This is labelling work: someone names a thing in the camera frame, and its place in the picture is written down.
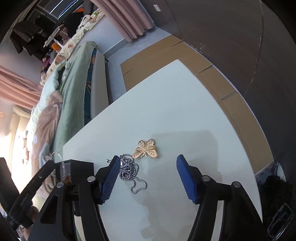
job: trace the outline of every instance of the green blanket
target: green blanket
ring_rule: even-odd
[[[86,88],[87,71],[91,55],[96,43],[88,41],[78,47],[75,54],[68,60],[63,73],[60,93],[63,96],[63,105],[57,126],[52,151],[63,156],[63,146],[78,131],[84,127],[84,95]]]

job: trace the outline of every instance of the white light switch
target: white light switch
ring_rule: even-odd
[[[161,10],[157,4],[153,5],[153,7],[155,7],[156,11],[161,12]]]

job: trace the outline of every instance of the gray floor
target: gray floor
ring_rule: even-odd
[[[120,96],[126,93],[120,64],[169,35],[170,34],[166,31],[155,27],[154,29],[148,31],[145,35],[138,37],[131,43],[128,43],[108,58],[110,88],[113,101],[117,100]]]

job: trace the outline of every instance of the gold hair claw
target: gold hair claw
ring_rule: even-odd
[[[154,144],[155,144],[155,141],[152,139],[149,139],[148,141],[142,141],[142,140],[139,141],[138,147],[135,150],[135,153],[133,154],[133,158],[136,159],[139,156],[147,157],[146,153],[153,158],[157,157],[157,152]]]

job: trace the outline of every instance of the brown blanket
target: brown blanket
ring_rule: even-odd
[[[48,99],[48,106],[44,108],[38,119],[33,139],[32,176],[39,171],[46,163],[48,156],[50,156],[49,148],[56,133],[62,103],[63,97],[58,91],[54,91]],[[49,175],[37,191],[37,194],[46,199],[54,186],[54,177]]]

